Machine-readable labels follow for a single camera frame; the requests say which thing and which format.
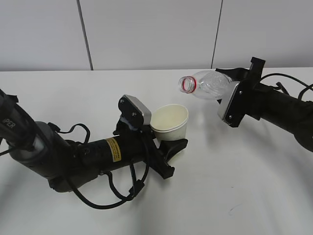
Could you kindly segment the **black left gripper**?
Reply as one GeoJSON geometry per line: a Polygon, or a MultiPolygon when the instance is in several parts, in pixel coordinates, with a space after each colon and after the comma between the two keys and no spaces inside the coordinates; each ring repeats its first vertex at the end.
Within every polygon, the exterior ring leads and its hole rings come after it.
{"type": "Polygon", "coordinates": [[[154,143],[155,135],[150,125],[136,127],[125,117],[120,117],[114,131],[122,153],[122,159],[143,161],[163,179],[174,175],[175,168],[168,162],[187,147],[188,140],[161,141],[159,148],[154,143]]]}

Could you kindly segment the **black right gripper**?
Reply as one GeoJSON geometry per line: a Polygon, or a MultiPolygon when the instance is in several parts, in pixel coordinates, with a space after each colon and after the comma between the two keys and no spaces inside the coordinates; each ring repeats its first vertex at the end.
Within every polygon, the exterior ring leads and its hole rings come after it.
{"type": "Polygon", "coordinates": [[[251,58],[251,66],[248,69],[215,69],[228,76],[232,81],[241,81],[234,95],[232,105],[232,116],[234,117],[232,127],[238,127],[243,117],[252,114],[255,101],[255,87],[260,82],[265,60],[256,57],[251,58]]]}

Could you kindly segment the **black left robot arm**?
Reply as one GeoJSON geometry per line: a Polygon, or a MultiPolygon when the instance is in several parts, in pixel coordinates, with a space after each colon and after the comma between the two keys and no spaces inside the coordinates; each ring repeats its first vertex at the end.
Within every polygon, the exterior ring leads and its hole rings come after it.
{"type": "Polygon", "coordinates": [[[169,160],[187,146],[187,139],[155,145],[151,112],[136,97],[123,95],[118,103],[119,121],[111,138],[83,142],[65,140],[52,123],[34,121],[15,95],[0,94],[0,138],[8,154],[48,180],[57,192],[71,191],[100,174],[144,162],[163,179],[173,176],[169,160]]]}

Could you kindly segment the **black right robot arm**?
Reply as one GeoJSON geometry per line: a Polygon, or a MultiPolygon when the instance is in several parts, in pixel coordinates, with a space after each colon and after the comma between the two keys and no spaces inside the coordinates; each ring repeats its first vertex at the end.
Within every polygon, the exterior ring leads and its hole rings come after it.
{"type": "Polygon", "coordinates": [[[252,57],[249,69],[216,69],[231,78],[227,91],[219,99],[218,115],[230,127],[237,128],[243,117],[264,119],[294,135],[305,149],[313,150],[313,103],[290,96],[282,85],[262,83],[265,60],[252,57]]]}

